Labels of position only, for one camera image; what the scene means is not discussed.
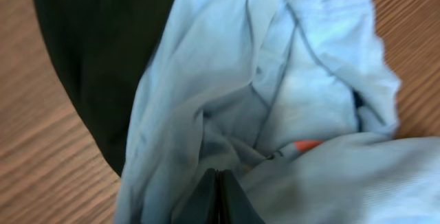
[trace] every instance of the clothing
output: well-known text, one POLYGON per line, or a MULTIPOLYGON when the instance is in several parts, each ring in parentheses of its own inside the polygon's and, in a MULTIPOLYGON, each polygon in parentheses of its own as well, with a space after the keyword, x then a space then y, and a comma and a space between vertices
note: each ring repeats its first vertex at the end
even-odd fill
MULTIPOLYGON (((397 170, 396 178, 384 178, 386 190, 405 191, 400 176, 418 171, 396 167, 402 158, 418 152, 421 159, 433 148, 422 162, 439 163, 434 138, 414 151, 410 142, 401 150, 388 145, 399 143, 389 142, 398 126, 398 88, 374 33, 371 0, 175 0, 137 88, 115 222, 172 221, 209 168, 231 170, 266 223, 383 219, 362 209, 389 196, 372 172, 397 170), (325 143, 293 160, 298 154, 289 145, 304 139, 325 143), (367 145, 358 150, 373 142, 384 143, 374 153, 367 145), (280 163, 269 160, 277 151, 280 163), (327 182, 340 196, 320 190, 327 182), (350 188, 342 194, 339 185, 350 188), (380 192, 344 202, 351 190, 380 192), (329 205, 333 197, 339 206, 329 205), (343 212, 351 203, 358 212, 343 212)), ((433 214, 432 206, 414 213, 433 214)), ((397 213, 388 207, 389 216, 397 213)))
POLYGON ((50 59, 119 175, 135 90, 174 0, 34 0, 50 59))

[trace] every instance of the wooden table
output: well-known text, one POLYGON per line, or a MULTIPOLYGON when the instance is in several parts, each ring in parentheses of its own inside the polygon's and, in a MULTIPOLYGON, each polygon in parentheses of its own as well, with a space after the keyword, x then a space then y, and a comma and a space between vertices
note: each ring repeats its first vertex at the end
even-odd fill
MULTIPOLYGON (((375 0, 399 137, 440 135, 440 0, 375 0)), ((0 0, 0 223, 111 223, 118 176, 49 62, 32 0, 0 0)))

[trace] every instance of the brown wood grain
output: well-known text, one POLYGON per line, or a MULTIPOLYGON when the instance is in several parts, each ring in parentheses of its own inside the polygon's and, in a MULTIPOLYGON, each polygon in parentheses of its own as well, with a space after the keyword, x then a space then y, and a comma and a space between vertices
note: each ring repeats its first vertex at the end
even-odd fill
MULTIPOLYGON (((399 137, 440 135, 440 0, 375 0, 399 137)), ((0 223, 111 223, 120 180, 65 94, 32 0, 0 0, 0 223)))

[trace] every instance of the wood surface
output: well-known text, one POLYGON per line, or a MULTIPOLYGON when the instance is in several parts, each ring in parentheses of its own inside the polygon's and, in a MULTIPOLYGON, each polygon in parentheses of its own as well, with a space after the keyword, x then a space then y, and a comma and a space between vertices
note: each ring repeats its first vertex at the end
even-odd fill
MULTIPOLYGON (((398 137, 440 135, 440 0, 375 0, 398 137)), ((0 223, 111 223, 120 186, 50 64, 32 0, 0 0, 0 223)))

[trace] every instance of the wooden floor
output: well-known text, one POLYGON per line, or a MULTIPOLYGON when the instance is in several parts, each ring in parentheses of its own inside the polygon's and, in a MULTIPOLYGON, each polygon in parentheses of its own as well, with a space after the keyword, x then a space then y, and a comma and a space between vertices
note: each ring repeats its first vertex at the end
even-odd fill
MULTIPOLYGON (((400 137, 440 135, 440 0, 375 0, 400 137)), ((120 180, 76 115, 32 0, 0 0, 0 223, 111 223, 120 180)))

